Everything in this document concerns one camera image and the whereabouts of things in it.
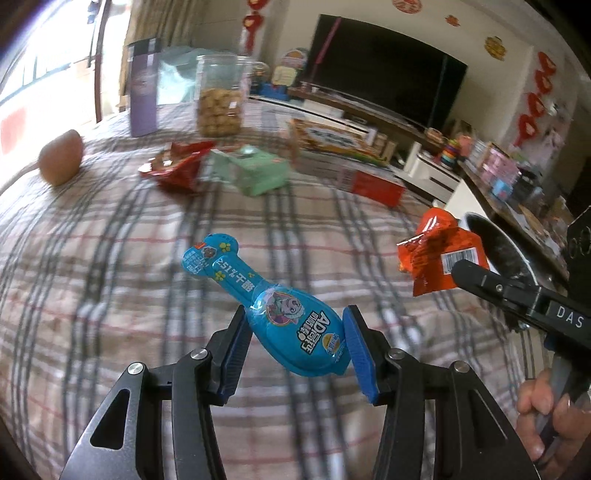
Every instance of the plaid bedsheet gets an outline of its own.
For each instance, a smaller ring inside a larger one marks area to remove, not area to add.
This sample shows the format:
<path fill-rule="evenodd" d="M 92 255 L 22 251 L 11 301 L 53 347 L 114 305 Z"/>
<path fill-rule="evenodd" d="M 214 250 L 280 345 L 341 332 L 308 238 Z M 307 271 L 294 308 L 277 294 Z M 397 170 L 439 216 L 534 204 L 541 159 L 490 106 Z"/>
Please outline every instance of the plaid bedsheet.
<path fill-rule="evenodd" d="M 249 104 L 240 140 L 287 155 L 279 106 Z M 195 141 L 190 105 L 160 110 L 160 130 L 130 138 L 119 114 L 85 138 L 80 174 L 50 189 L 32 173 L 0 197 L 0 414 L 43 479 L 57 479 L 77 438 L 133 361 L 175 362 L 224 328 L 237 305 L 180 259 L 210 232 L 239 240 L 264 277 L 307 290 L 424 362 L 474 367 L 510 419 L 523 380 L 502 314 L 459 290 L 412 297 L 396 243 L 427 206 L 406 193 L 388 209 L 293 174 L 288 186 L 241 196 L 211 181 L 195 196 L 163 193 L 137 168 L 166 141 Z M 384 408 L 342 377 L 279 366 L 256 338 L 236 394 L 213 409 L 228 478 L 370 478 Z M 165 423 L 167 476 L 170 412 Z M 424 478 L 433 461 L 428 409 Z"/>

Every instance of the red snack bag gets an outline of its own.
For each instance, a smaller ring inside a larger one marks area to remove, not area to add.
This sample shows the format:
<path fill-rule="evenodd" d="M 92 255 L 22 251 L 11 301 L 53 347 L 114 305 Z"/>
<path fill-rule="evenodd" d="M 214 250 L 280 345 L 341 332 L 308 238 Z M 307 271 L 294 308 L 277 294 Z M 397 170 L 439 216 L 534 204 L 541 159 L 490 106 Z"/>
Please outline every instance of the red snack bag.
<path fill-rule="evenodd" d="M 215 147 L 213 141 L 183 145 L 172 142 L 170 146 L 139 169 L 143 178 L 152 178 L 161 186 L 193 191 L 193 182 L 201 168 L 201 161 Z"/>
<path fill-rule="evenodd" d="M 469 260 L 488 268 L 480 237 L 457 225 L 457 220 L 438 208 L 423 216 L 417 235 L 398 244 L 400 270 L 413 275 L 413 296 L 456 288 L 452 268 L 459 260 Z"/>

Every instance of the black screen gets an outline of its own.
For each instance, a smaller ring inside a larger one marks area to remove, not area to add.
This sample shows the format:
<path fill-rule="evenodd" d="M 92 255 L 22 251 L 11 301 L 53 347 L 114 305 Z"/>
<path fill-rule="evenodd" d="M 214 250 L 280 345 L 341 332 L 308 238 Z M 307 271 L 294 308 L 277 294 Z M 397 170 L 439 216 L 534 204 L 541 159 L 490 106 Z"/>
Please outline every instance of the black screen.
<path fill-rule="evenodd" d="M 401 33 L 342 18 L 322 62 L 314 68 L 337 19 L 319 17 L 304 81 L 368 100 L 422 127 L 441 130 L 466 65 Z"/>

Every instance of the finger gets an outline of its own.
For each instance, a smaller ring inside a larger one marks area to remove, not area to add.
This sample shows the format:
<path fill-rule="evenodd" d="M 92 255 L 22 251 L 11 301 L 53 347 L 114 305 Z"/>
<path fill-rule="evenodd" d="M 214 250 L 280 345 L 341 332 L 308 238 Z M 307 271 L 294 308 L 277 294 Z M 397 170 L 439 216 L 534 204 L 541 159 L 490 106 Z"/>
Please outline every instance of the finger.
<path fill-rule="evenodd" d="M 550 413 L 554 406 L 550 373 L 550 369 L 546 369 L 535 379 L 534 391 L 531 394 L 532 406 L 543 415 Z"/>
<path fill-rule="evenodd" d="M 517 395 L 517 412 L 529 413 L 532 409 L 531 394 L 534 392 L 535 380 L 526 380 L 519 387 Z"/>
<path fill-rule="evenodd" d="M 539 435 L 530 435 L 527 437 L 520 436 L 519 439 L 521 440 L 521 443 L 523 443 L 525 451 L 532 462 L 535 462 L 544 453 L 544 444 Z"/>
<path fill-rule="evenodd" d="M 579 452 L 583 445 L 583 439 L 580 440 L 563 440 L 554 454 L 554 458 L 563 468 L 573 461 L 574 457 Z"/>
<path fill-rule="evenodd" d="M 538 432 L 535 431 L 535 416 L 536 414 L 534 412 L 530 412 L 517 417 L 515 431 L 519 435 L 519 438 L 539 436 Z"/>
<path fill-rule="evenodd" d="M 566 394 L 554 409 L 553 425 L 564 439 L 584 440 L 591 432 L 591 413 L 571 405 Z"/>
<path fill-rule="evenodd" d="M 552 458 L 548 462 L 548 465 L 541 472 L 540 476 L 543 480 L 556 480 L 564 472 L 564 467 L 559 465 L 558 462 Z"/>

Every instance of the small jar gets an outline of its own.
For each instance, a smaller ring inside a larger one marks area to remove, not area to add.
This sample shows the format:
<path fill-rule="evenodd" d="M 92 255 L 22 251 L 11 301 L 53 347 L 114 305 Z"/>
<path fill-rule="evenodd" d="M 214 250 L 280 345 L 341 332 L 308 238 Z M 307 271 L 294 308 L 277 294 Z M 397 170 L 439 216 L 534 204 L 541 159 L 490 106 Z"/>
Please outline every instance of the small jar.
<path fill-rule="evenodd" d="M 204 137 L 236 135 L 242 128 L 252 60 L 233 54 L 197 57 L 197 130 Z"/>

